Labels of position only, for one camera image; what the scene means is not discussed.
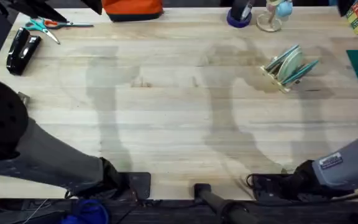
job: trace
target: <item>orange object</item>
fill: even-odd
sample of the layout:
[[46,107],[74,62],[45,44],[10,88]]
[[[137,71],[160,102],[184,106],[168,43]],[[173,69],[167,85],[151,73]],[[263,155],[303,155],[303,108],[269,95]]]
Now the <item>orange object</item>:
[[156,19],[163,12],[162,0],[102,0],[102,5],[114,22]]

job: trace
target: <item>wire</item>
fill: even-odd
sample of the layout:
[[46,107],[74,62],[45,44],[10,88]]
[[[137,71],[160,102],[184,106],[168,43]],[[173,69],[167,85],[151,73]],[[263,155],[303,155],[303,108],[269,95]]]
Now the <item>wire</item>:
[[[61,202],[62,200],[64,200],[64,199],[53,200],[49,204],[47,204],[43,207],[40,207],[39,209],[45,209],[45,208],[51,207],[52,205],[54,205],[58,202]],[[0,211],[4,211],[4,212],[25,212],[25,211],[35,211],[36,209],[38,209],[38,208],[10,209],[10,208],[0,207]]]
[[26,224],[38,212],[38,210],[44,205],[44,203],[47,202],[47,200],[49,199],[45,199],[44,202],[42,202],[41,205],[22,224]]
[[133,212],[135,209],[137,209],[137,207],[138,207],[138,205],[136,205],[135,207],[132,207],[131,209],[129,209],[127,213],[125,213],[120,219],[118,219],[116,224],[120,224],[129,214],[131,214],[131,212]]
[[302,207],[302,206],[313,206],[313,205],[324,205],[330,203],[346,202],[355,199],[358,199],[358,194],[342,197],[342,198],[335,198],[327,201],[319,201],[319,202],[292,202],[292,203],[283,203],[283,204],[266,204],[256,201],[248,201],[243,203],[252,204],[260,207]]

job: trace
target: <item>wood grain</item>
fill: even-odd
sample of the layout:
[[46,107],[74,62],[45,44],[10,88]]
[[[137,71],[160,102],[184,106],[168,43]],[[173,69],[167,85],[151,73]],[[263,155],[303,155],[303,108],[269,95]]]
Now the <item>wood grain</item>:
[[[0,81],[31,97],[29,114],[50,134],[120,171],[150,172],[151,198],[192,198],[193,184],[208,182],[224,198],[250,199],[241,177],[291,172],[358,138],[358,80],[346,55],[358,36],[335,7],[297,7],[273,34],[255,21],[228,26],[227,10],[165,9],[153,21],[112,23],[90,9],[60,9],[95,27],[54,30],[61,45],[34,32],[42,44],[14,77],[5,66],[28,19],[19,15]],[[320,63],[284,95],[259,66],[295,44]],[[0,177],[0,197],[63,194]]]

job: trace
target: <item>black cable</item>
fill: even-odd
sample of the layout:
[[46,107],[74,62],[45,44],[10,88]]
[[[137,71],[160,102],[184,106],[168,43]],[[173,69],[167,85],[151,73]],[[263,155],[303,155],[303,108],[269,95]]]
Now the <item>black cable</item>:
[[157,204],[152,204],[153,208],[160,208],[160,209],[167,209],[167,210],[176,210],[176,209],[186,209],[186,208],[195,208],[197,206],[200,205],[204,205],[203,202],[197,202],[197,203],[192,203],[191,205],[185,205],[185,206],[160,206],[160,204],[163,202],[163,200],[160,200],[159,202],[157,202]]
[[[63,199],[58,199],[58,200],[53,200],[52,202],[40,207],[39,209],[45,209],[48,207],[51,207],[52,205],[61,202]],[[26,209],[10,209],[10,208],[4,208],[4,207],[0,207],[0,211],[3,212],[26,212],[26,211],[35,211],[36,208],[26,208]]]
[[252,184],[249,183],[249,179],[254,176],[253,174],[249,174],[246,178],[246,184],[247,184],[247,187],[249,187],[251,190],[254,190],[254,186]]
[[131,214],[131,212],[133,212],[135,209],[137,209],[137,207],[138,207],[138,205],[129,209],[127,213],[125,213],[120,219],[118,219],[116,224],[120,224],[129,214]]
[[330,203],[346,202],[355,199],[358,199],[358,194],[347,196],[347,197],[335,198],[327,201],[319,201],[319,202],[291,202],[291,203],[283,203],[283,204],[266,204],[256,201],[247,201],[243,203],[248,203],[261,207],[302,207],[302,206],[313,206],[313,205],[324,205]]

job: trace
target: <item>stapler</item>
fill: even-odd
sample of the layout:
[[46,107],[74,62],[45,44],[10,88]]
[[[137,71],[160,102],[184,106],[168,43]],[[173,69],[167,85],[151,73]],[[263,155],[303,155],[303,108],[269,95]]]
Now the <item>stapler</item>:
[[30,35],[30,32],[20,27],[12,41],[7,55],[6,68],[12,75],[22,75],[25,66],[41,42],[41,37]]

